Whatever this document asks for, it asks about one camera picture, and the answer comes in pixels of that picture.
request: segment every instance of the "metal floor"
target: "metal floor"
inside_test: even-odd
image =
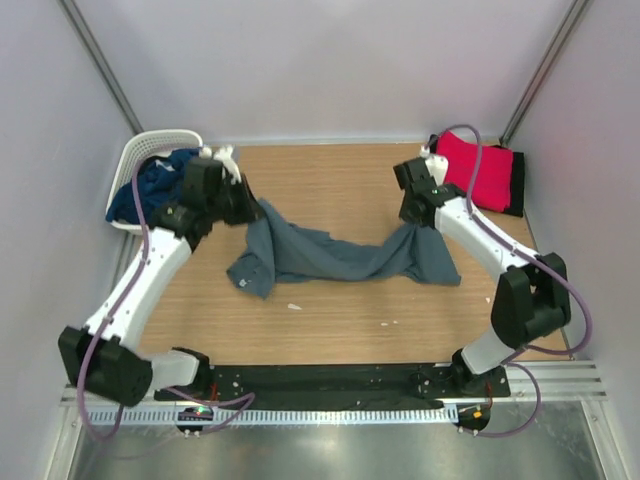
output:
[[[521,424],[525,403],[495,404],[491,431]],[[579,402],[542,406],[523,433],[501,440],[448,424],[235,428],[175,439],[137,460],[173,427],[122,428],[107,450],[86,437],[73,480],[600,480],[605,479]]]

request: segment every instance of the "blue cloth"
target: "blue cloth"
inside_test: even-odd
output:
[[[249,225],[247,249],[227,270],[244,292],[267,298],[275,283],[358,282],[393,275],[423,284],[460,284],[447,245],[432,228],[404,224],[381,246],[356,245],[289,223],[266,200],[258,203],[265,216]]]
[[[153,211],[164,203],[180,198],[180,187],[184,179],[184,171],[194,156],[197,148],[182,148],[171,152],[168,158],[152,157],[147,165],[143,165],[138,174],[138,191],[142,203],[144,218],[149,220]],[[136,207],[133,202],[131,182],[120,187],[113,197],[106,215],[107,222],[124,221],[132,225],[140,225]]]

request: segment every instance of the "red cloth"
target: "red cloth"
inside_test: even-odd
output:
[[[453,183],[466,192],[476,163],[477,145],[447,132],[438,139],[435,153],[449,161],[445,183]],[[512,166],[511,150],[482,147],[482,163],[471,198],[473,203],[496,212],[507,209],[511,205]]]

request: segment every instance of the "white wall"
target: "white wall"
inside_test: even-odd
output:
[[[640,444],[640,2],[593,2],[517,133],[541,250],[565,257],[595,317],[593,358]],[[574,306],[568,330],[583,333]]]
[[[506,126],[569,0],[77,0],[145,128],[418,140]]]
[[[114,273],[104,204],[130,132],[56,2],[2,7],[0,476],[31,480],[65,383],[58,335]]]

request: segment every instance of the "cable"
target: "cable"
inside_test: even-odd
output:
[[[531,379],[533,388],[536,391],[536,404],[535,404],[535,407],[533,408],[533,412],[531,413],[527,421],[517,428],[514,428],[512,430],[507,430],[506,432],[499,432],[499,433],[478,432],[476,430],[469,430],[468,428],[464,428],[464,427],[459,427],[458,430],[462,430],[473,436],[483,437],[483,438],[507,438],[522,432],[535,421],[536,417],[538,416],[538,413],[540,412],[540,406],[542,405],[542,392],[540,391],[540,385],[538,384],[536,377],[534,377],[533,373],[531,373],[531,370],[529,370],[524,365],[520,365],[519,363],[507,363],[506,365],[508,367],[515,367],[522,370],[529,377],[529,379]]]
[[[118,429],[120,428],[120,422],[122,421],[122,414],[124,412],[124,405],[120,405],[118,408],[118,414],[116,416],[116,422],[113,425],[113,428],[106,435],[102,435],[98,433],[98,431],[91,424],[91,420],[89,419],[89,413],[87,412],[87,407],[85,404],[85,384],[87,380],[87,372],[89,370],[89,364],[91,363],[91,358],[93,357],[93,353],[95,352],[96,346],[98,345],[98,341],[102,338],[102,334],[107,329],[110,323],[113,322],[113,316],[118,311],[122,302],[127,298],[129,292],[133,289],[134,285],[142,275],[142,271],[144,270],[145,264],[147,262],[147,257],[149,256],[149,231],[147,229],[147,224],[145,222],[144,213],[142,211],[142,202],[140,201],[140,192],[138,191],[138,174],[140,171],[140,167],[144,163],[145,159],[141,159],[138,161],[133,168],[133,176],[131,177],[131,185],[133,190],[133,203],[136,207],[136,213],[138,214],[138,219],[140,220],[140,228],[142,229],[142,255],[140,257],[140,263],[136,268],[133,276],[122,290],[122,293],[118,296],[116,301],[113,303],[111,308],[107,311],[102,323],[93,334],[93,338],[91,342],[89,342],[89,346],[87,347],[87,351],[84,354],[82,359],[82,364],[80,365],[80,373],[78,374],[78,383],[76,386],[76,400],[78,402],[78,411],[80,413],[80,418],[82,419],[82,423],[84,424],[87,433],[91,438],[98,442],[106,442],[113,438]]]
[[[533,266],[535,266],[539,270],[542,270],[547,275],[549,275],[551,278],[553,278],[555,281],[557,281],[560,285],[562,285],[562,287],[565,288],[573,296],[573,298],[575,298],[576,302],[580,306],[580,309],[582,310],[582,313],[584,315],[584,321],[585,321],[584,336],[582,337],[582,340],[580,340],[578,345],[576,345],[575,347],[568,348],[566,350],[551,350],[551,349],[548,349],[548,348],[538,347],[538,346],[535,346],[535,345],[525,345],[522,349],[514,352],[512,355],[510,355],[508,358],[506,358],[502,362],[503,365],[508,365],[508,366],[511,366],[511,367],[519,368],[520,370],[525,372],[527,374],[527,376],[531,379],[531,382],[533,383],[533,387],[534,387],[534,389],[536,391],[536,404],[535,404],[535,408],[533,409],[533,413],[531,414],[529,419],[524,424],[522,424],[520,427],[515,428],[513,430],[508,430],[506,432],[501,432],[501,433],[483,433],[483,432],[473,432],[473,431],[470,431],[468,429],[463,429],[463,431],[466,431],[467,433],[472,433],[472,434],[480,436],[480,437],[485,437],[485,438],[505,438],[505,437],[509,437],[511,435],[518,434],[518,433],[522,432],[525,428],[527,428],[529,425],[531,425],[533,423],[533,421],[536,419],[536,416],[538,415],[538,412],[540,411],[540,405],[542,404],[542,394],[540,393],[540,385],[538,384],[538,381],[536,380],[535,376],[531,373],[531,371],[527,367],[525,367],[523,365],[520,365],[520,364],[517,364],[517,363],[512,363],[511,360],[513,360],[516,357],[518,357],[526,349],[536,350],[538,352],[546,353],[546,354],[549,354],[549,355],[571,355],[571,354],[577,353],[580,350],[584,349],[589,344],[589,342],[591,341],[591,336],[593,334],[593,319],[591,318],[591,312],[589,311],[587,303],[585,302],[584,298],[582,298],[582,295],[580,295],[580,293],[576,290],[576,288],[573,285],[571,285],[561,275],[559,275],[558,273],[556,273],[555,271],[550,269],[547,265],[545,265],[544,263],[540,262],[538,259],[532,257],[531,255],[527,255],[525,252],[522,252],[521,250],[519,250],[517,248],[513,248],[513,245],[511,245],[511,243],[509,243],[507,240],[502,238],[502,236],[500,236],[499,234],[494,232],[487,224],[485,224],[475,214],[474,208],[473,208],[473,201],[472,201],[471,198],[472,198],[473,188],[475,187],[476,179],[478,178],[478,172],[480,171],[480,164],[482,163],[482,140],[480,138],[480,132],[478,132],[478,130],[475,127],[473,127],[472,125],[469,125],[469,124],[461,123],[461,124],[452,125],[451,127],[445,128],[438,135],[432,137],[427,142],[425,148],[429,149],[429,151],[430,151],[431,150],[431,146],[442,135],[444,135],[445,133],[450,132],[452,130],[457,130],[457,129],[460,129],[460,128],[466,128],[466,129],[470,130],[473,133],[473,135],[476,137],[476,144],[477,144],[476,162],[475,162],[475,165],[473,167],[473,173],[471,174],[471,179],[469,181],[469,188],[467,189],[467,198],[466,198],[467,210],[469,212],[470,217],[478,225],[478,227],[480,227],[480,229],[482,229],[482,231],[484,231],[487,235],[489,235],[491,238],[493,238],[500,245],[502,245],[505,248],[508,248],[509,250],[512,250],[515,255],[517,255],[520,258],[526,260],[527,262],[529,262],[530,264],[532,264]]]
[[[91,420],[89,419],[89,413],[87,411],[87,407],[86,407],[86,403],[85,403],[86,379],[87,379],[87,373],[88,373],[88,370],[89,370],[89,364],[91,363],[91,358],[93,357],[95,349],[96,349],[96,347],[98,345],[98,341],[102,338],[102,334],[107,329],[109,324],[113,322],[113,316],[118,311],[118,308],[122,305],[124,300],[127,298],[127,295],[129,295],[129,293],[131,292],[131,290],[135,286],[136,282],[138,281],[138,279],[142,275],[142,271],[144,270],[144,267],[146,265],[146,262],[147,262],[147,259],[148,259],[148,256],[149,256],[149,248],[150,248],[149,230],[147,228],[147,223],[146,223],[146,220],[144,218],[144,212],[142,210],[142,202],[140,200],[140,191],[138,190],[138,174],[140,172],[141,166],[145,163],[145,160],[146,159],[140,159],[136,163],[136,165],[134,166],[134,169],[133,169],[132,177],[131,177],[131,186],[132,186],[132,192],[133,192],[133,202],[134,202],[134,205],[135,205],[135,208],[136,208],[136,214],[138,215],[138,220],[140,222],[140,228],[142,230],[142,255],[140,257],[140,263],[138,264],[138,267],[136,268],[133,276],[131,277],[131,279],[129,280],[127,285],[124,287],[122,293],[118,296],[118,298],[113,303],[111,308],[107,311],[107,314],[105,315],[104,319],[100,323],[100,326],[98,327],[98,329],[94,333],[93,338],[89,342],[89,346],[87,347],[87,350],[86,350],[86,352],[84,354],[84,357],[82,359],[82,364],[80,365],[80,372],[78,374],[78,382],[77,382],[77,387],[76,387],[76,400],[77,400],[77,403],[78,403],[78,411],[80,413],[80,418],[82,419],[82,423],[84,424],[89,436],[91,438],[93,438],[93,440],[98,441],[98,442],[107,442],[108,440],[113,438],[113,436],[117,433],[118,429],[120,428],[120,423],[122,422],[122,415],[123,415],[123,412],[124,412],[124,406],[120,405],[120,407],[118,408],[118,413],[116,415],[116,421],[115,421],[115,423],[113,425],[113,428],[109,431],[109,433],[107,433],[106,435],[102,435],[102,434],[98,433],[98,431],[95,429],[95,427],[91,424]],[[197,400],[197,399],[195,399],[193,397],[185,395],[185,394],[183,394],[182,392],[179,392],[176,389],[169,388],[167,390],[169,390],[172,393],[174,393],[174,394],[176,394],[178,396],[181,396],[181,397],[183,397],[183,398],[185,398],[187,400],[190,400],[190,401],[196,402],[196,403],[200,403],[202,405],[207,405],[207,406],[210,406],[209,404],[211,404],[213,406],[221,406],[221,405],[222,406],[225,406],[225,405],[226,406],[231,406],[231,405],[236,405],[236,404],[241,403],[242,401],[246,400],[245,404],[238,410],[238,412],[236,412],[230,418],[228,418],[227,420],[222,422],[220,425],[216,425],[214,427],[211,427],[206,432],[203,429],[203,432],[205,432],[205,433],[216,432],[216,431],[219,431],[222,428],[226,427],[229,423],[231,423],[233,420],[235,420],[242,412],[244,412],[247,408],[249,408],[249,405],[251,405],[251,403],[253,402],[253,399],[255,398],[255,395],[253,393],[250,393],[250,394],[247,394],[247,395],[245,395],[243,397],[237,398],[237,399],[229,401],[229,402],[202,403],[200,400]],[[156,445],[155,447],[153,447],[152,450],[155,450],[156,448],[159,448],[159,446],[161,446],[161,445]]]
[[[489,235],[491,238],[493,238],[496,242],[498,242],[503,247],[508,248],[509,250],[512,250],[513,249],[513,245],[511,243],[509,243],[507,240],[505,240],[499,234],[497,234],[491,228],[489,228],[489,226],[486,225],[474,213],[473,202],[471,200],[471,196],[472,196],[472,193],[473,193],[473,188],[474,188],[475,183],[476,183],[476,179],[478,178],[478,172],[480,171],[480,164],[482,163],[482,145],[481,145],[482,140],[480,138],[480,133],[478,132],[478,130],[476,130],[476,128],[473,127],[472,125],[468,125],[468,124],[464,124],[464,123],[453,125],[453,126],[451,126],[449,128],[445,128],[438,135],[432,137],[427,142],[426,148],[431,149],[431,146],[443,134],[445,134],[445,133],[447,133],[449,131],[452,131],[452,130],[460,129],[460,128],[466,128],[468,130],[471,130],[473,135],[476,137],[476,143],[478,145],[478,148],[477,148],[478,153],[476,155],[476,163],[475,163],[475,166],[473,168],[473,173],[471,175],[471,180],[469,181],[469,188],[467,190],[467,198],[466,198],[467,210],[469,211],[469,214],[471,215],[471,218],[473,219],[473,221],[487,235]],[[539,270],[542,270],[547,275],[549,275],[551,278],[553,278],[556,282],[558,282],[560,285],[562,285],[562,287],[565,288],[571,294],[571,296],[573,296],[573,298],[575,298],[576,302],[580,306],[580,309],[582,310],[582,313],[584,315],[584,321],[585,321],[584,336],[582,337],[582,340],[580,340],[580,342],[575,347],[568,348],[566,350],[551,350],[551,349],[548,349],[548,348],[538,347],[536,345],[527,345],[525,348],[528,348],[530,350],[536,350],[538,352],[546,353],[546,354],[549,354],[549,355],[572,355],[574,353],[577,353],[577,352],[583,350],[587,346],[587,344],[591,341],[591,336],[593,334],[593,319],[591,317],[591,312],[589,311],[589,307],[587,306],[587,303],[585,302],[584,298],[582,298],[582,295],[580,295],[580,293],[577,291],[577,289],[573,285],[571,285],[566,279],[564,279],[557,272],[554,272],[552,269],[550,269],[544,263],[540,262],[538,259],[536,259],[536,258],[534,258],[534,257],[532,257],[530,255],[527,255],[526,253],[522,252],[521,250],[519,250],[517,248],[513,249],[513,253],[515,255],[519,256],[520,258],[526,260],[527,262],[529,262],[530,264],[532,264],[533,266],[535,266]]]

